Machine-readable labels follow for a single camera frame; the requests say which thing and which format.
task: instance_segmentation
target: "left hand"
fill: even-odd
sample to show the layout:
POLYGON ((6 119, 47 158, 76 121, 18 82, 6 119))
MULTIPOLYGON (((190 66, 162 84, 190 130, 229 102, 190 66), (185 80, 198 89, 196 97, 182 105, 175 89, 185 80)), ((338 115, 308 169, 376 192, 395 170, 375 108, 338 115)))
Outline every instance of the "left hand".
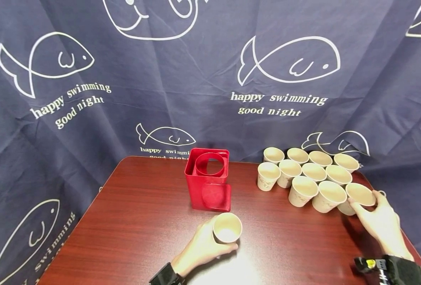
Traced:
POLYGON ((185 277, 196 266, 208 263, 217 256, 229 254, 238 249, 237 243, 216 243, 213 234, 216 219, 217 216, 214 216, 207 222, 199 225, 195 235, 185 249, 171 261, 171 266, 175 273, 185 277))

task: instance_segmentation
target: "right hand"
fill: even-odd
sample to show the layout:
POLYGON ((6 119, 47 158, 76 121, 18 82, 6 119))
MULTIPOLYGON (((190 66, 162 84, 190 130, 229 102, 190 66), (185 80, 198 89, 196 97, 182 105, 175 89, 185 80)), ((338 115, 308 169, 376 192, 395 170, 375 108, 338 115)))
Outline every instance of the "right hand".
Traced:
POLYGON ((378 241, 385 254, 413 260, 400 230, 399 215, 394 212, 384 195, 375 190, 373 194, 378 203, 373 212, 367 211, 351 198, 348 201, 364 228, 378 241))

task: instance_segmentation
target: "cup rim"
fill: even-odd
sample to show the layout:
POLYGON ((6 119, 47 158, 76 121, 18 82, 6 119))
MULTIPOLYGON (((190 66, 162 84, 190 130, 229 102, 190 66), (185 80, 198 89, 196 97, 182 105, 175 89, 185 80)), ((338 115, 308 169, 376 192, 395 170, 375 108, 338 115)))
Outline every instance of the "cup rim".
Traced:
POLYGON ((279 163, 279 169, 280 169, 280 172, 281 172, 281 173, 283 173, 283 174, 285 174, 285 175, 288 175, 288 176, 290 176, 290 177, 296 177, 296 176, 299 176, 299 175, 301 175, 301 174, 302 174, 302 167, 301 167, 301 165, 300 165, 297 161, 294 161, 294 160, 292 160, 292 159, 283 159, 282 161, 280 161, 280 163, 279 163), (298 167, 299 167, 299 174, 290 175, 290 174, 287 174, 287 173, 283 172, 282 167, 280 167, 280 165, 282 164, 282 162, 291 162, 291 163, 294 163, 294 166, 295 166, 295 167, 296 167, 296 166, 298 166, 298 167))
POLYGON ((262 162, 262 163, 260 163, 260 164, 258 165, 258 174, 259 174, 259 175, 261 175, 262 177, 264 177, 265 179, 275 181, 275 180, 277 180, 277 179, 279 179, 279 178, 280 178, 280 176, 282 175, 282 171, 280 170, 280 168, 279 168, 279 166, 278 166, 277 164, 266 161, 266 162, 262 162), (262 174, 260 173, 260 167, 262 167, 262 165, 267 165, 266 163, 269 163, 269 166, 273 165, 275 168, 277 168, 277 170, 279 171, 279 176, 277 176, 277 178, 275 178, 275 179, 273 179, 273 178, 268 178, 268 177, 265 177, 264 175, 262 175, 262 174))
POLYGON ((342 203, 345 203, 345 201, 347 200, 347 198, 348 198, 348 195, 347 195, 347 192, 345 191, 345 189, 342 187, 342 186, 340 186, 339 184, 337 184, 337 183, 335 183, 335 182, 333 182, 333 181, 323 181, 323 182, 321 182, 319 185, 318 185, 318 191, 319 191, 319 193, 321 194, 321 196, 324 198, 324 199, 326 199, 327 201, 330 201, 330 202, 333 202, 334 204, 336 203, 336 204, 342 204, 342 203), (339 188, 340 190, 342 190, 342 192, 343 192, 343 194, 345 195, 345 199, 343 199, 342 201, 332 201, 332 200, 330 200, 330 199, 328 199, 325 195, 323 195, 323 193, 321 192, 321 188, 320 188, 320 186, 323 184, 323 185, 326 185, 326 184, 330 184, 331 183, 331 185, 333 185, 333 186, 337 186, 337 188, 339 188))
POLYGON ((310 160, 313 162, 313 163, 315 163, 315 164, 318 164, 319 166, 330 166, 331 164, 332 164, 332 157, 330 156, 330 155, 328 155, 327 153, 325 153, 325 152, 322 152, 322 151, 319 151, 319 150, 314 150, 314 151, 312 151, 312 152, 310 152, 309 153, 309 158, 310 158, 310 160), (320 153, 320 154, 323 154, 323 155, 325 155, 327 158, 329 158, 330 159, 330 163, 329 164, 319 164, 318 162, 315 162, 315 161, 313 161, 313 159, 312 159, 312 153, 320 153))
POLYGON ((264 149, 264 151, 263 151, 263 156, 264 156, 264 158, 265 158, 265 159, 267 159, 268 161, 281 162, 282 160, 284 160, 284 159, 285 159, 285 152, 283 152, 281 149, 279 149, 279 148, 277 148, 277 147, 270 146, 270 147, 267 147, 267 148, 265 148, 265 149, 264 149), (280 153, 282 153, 283 158, 282 158, 282 159, 280 159, 279 161, 274 161, 274 160, 272 160, 272 159, 268 159, 268 158, 267 158, 267 156, 266 156, 266 153, 265 153, 268 149, 274 149, 274 150, 276 150, 276 151, 277 151, 277 150, 278 150, 278 151, 280 151, 280 153))
POLYGON ((330 179, 332 179, 333 181, 337 181, 337 182, 342 183, 342 184, 349 184, 349 183, 352 183, 352 182, 353 182, 353 176, 351 175, 351 173, 350 173, 348 170, 346 170, 344 167, 342 167, 342 166, 339 166, 339 165, 328 165, 328 166, 325 168, 325 171, 326 171, 327 176, 328 176, 330 179), (338 167, 338 168, 340 168, 340 169, 342 169, 342 170, 345 170, 345 171, 346 171, 346 173, 348 173, 348 175, 349 175, 349 181, 339 181, 339 180, 334 179, 332 176, 330 176, 330 175, 329 175, 328 168, 336 168, 336 167, 338 167))
POLYGON ((224 243, 234 243, 235 241, 237 241, 240 237, 241 237, 241 234, 242 234, 242 232, 243 232, 243 225, 242 225, 242 222, 241 222, 241 219, 237 216, 237 215, 235 215, 235 214, 233 214, 233 213, 231 213, 231 212, 226 212, 226 213, 221 213, 221 214, 219 214, 218 216, 217 216, 217 218, 216 218, 216 220, 214 221, 214 224, 212 225, 212 232, 213 232, 213 234, 221 241, 221 242, 224 242, 224 243), (220 216, 222 216, 222 215, 226 215, 226 216, 234 216, 234 217, 236 217, 237 218, 237 220, 239 221, 239 224, 241 225, 241 232, 239 233, 239 235, 238 235, 238 237, 234 240, 234 241, 232 241, 232 242, 226 242, 226 241, 223 241, 223 240, 221 240, 219 237, 217 237, 217 234, 215 233, 215 223, 216 223, 216 221, 218 220, 218 218, 220 217, 220 216))
POLYGON ((319 192, 318 184, 312 178, 307 177, 307 176, 296 176, 296 177, 294 177, 293 180, 292 180, 292 182, 291 182, 291 187, 294 188, 294 190, 296 192, 298 192, 299 194, 301 194, 301 195, 303 195, 304 197, 307 197, 307 198, 313 198, 316 195, 318 195, 318 192, 319 192), (302 192, 299 192, 296 187, 294 187, 294 181, 295 180, 297 181, 297 180, 304 180, 304 179, 309 180, 310 182, 313 183, 313 185, 315 185, 315 190, 316 191, 315 191, 315 194, 314 195, 305 195, 302 192))
MULTIPOLYGON (((351 195, 349 194, 349 192, 348 192, 348 190, 347 190, 347 188, 348 187, 352 187, 352 186, 354 186, 354 185, 358 185, 357 187, 362 187, 362 188, 364 188, 364 191, 369 191, 370 192, 370 194, 373 196, 373 193, 372 193, 372 190, 371 189, 369 189, 368 187, 366 187, 366 186, 364 186, 364 185, 362 185, 362 184, 360 184, 360 183, 355 183, 355 182, 351 182, 351 183, 348 183, 347 185, 345 185, 345 192, 347 193, 347 196, 348 197, 351 197, 351 195)), ((363 206, 366 206, 366 207, 370 207, 370 206, 373 206, 373 205, 375 205, 375 203, 376 203, 376 198, 375 197, 373 197, 373 203, 370 203, 370 204, 364 204, 364 203, 361 203, 361 202, 358 202, 357 201, 357 203, 358 204, 361 204, 361 205, 363 205, 363 206)))
POLYGON ((286 151, 286 156, 288 156, 288 158, 289 158, 288 153, 289 153, 289 151, 290 151, 290 150, 293 150, 293 151, 300 151, 301 153, 305 153, 305 154, 306 154, 306 156, 307 156, 307 160, 305 160, 305 161, 297 161, 297 160, 291 159, 292 161, 295 161, 295 162, 298 162, 298 163, 306 163, 306 162, 308 162, 308 161, 309 161, 309 154, 307 153, 307 151, 305 151, 305 150, 303 150, 303 149, 300 149, 300 148, 298 148, 298 147, 292 147, 292 148, 290 148, 290 149, 288 149, 288 150, 286 151))
POLYGON ((345 168, 345 169, 351 170, 351 171, 356 171, 356 170, 358 170, 358 169, 360 168, 359 161, 358 161, 357 159, 355 159, 354 157, 352 157, 352 156, 346 155, 345 153, 337 153, 336 155, 334 155, 334 162, 335 162, 337 165, 339 165, 339 166, 341 166, 341 167, 343 167, 343 168, 345 168), (339 163, 339 162, 337 162, 337 161, 336 161, 336 157, 338 157, 338 156, 345 156, 345 157, 349 157, 349 158, 351 158, 354 162, 356 162, 356 164, 357 164, 357 168, 347 168, 347 167, 343 167, 342 165, 340 165, 340 163, 339 163))
POLYGON ((316 163, 313 163, 313 162, 307 162, 307 163, 304 163, 302 166, 301 166, 301 170, 302 170, 302 173, 306 176, 306 177, 309 177, 310 179, 312 179, 313 181, 324 181, 324 180, 326 180, 326 178, 328 177, 328 174, 327 174, 327 172, 326 172, 326 170, 324 169, 324 168, 322 168, 319 164, 316 164, 316 163), (324 178, 323 179, 313 179, 312 177, 310 177, 310 176, 308 176, 305 172, 304 172, 304 167, 307 167, 307 165, 316 165, 317 167, 319 167, 319 168, 321 168, 322 169, 322 171, 324 172, 324 178))

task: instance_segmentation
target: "black wristband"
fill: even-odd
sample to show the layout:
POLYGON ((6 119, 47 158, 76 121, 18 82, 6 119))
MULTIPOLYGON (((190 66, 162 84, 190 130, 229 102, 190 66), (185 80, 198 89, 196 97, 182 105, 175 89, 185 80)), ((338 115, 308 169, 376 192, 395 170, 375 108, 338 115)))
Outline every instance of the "black wristband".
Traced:
POLYGON ((163 268, 149 281, 150 285, 183 285, 184 279, 167 263, 163 268))

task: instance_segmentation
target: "wrist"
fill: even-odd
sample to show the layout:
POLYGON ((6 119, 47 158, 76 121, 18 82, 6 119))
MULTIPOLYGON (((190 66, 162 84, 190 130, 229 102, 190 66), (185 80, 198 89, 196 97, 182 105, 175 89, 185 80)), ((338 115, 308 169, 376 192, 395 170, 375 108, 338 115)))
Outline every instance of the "wrist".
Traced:
POLYGON ((173 260, 171 261, 171 267, 173 268, 175 273, 185 278, 190 273, 190 271, 192 271, 196 266, 182 252, 175 258, 173 258, 173 260))
POLYGON ((407 249, 407 246, 405 245, 405 243, 394 244, 394 243, 380 242, 379 244, 385 255, 392 255, 392 256, 397 256, 397 257, 404 258, 410 261, 415 261, 412 254, 407 249))

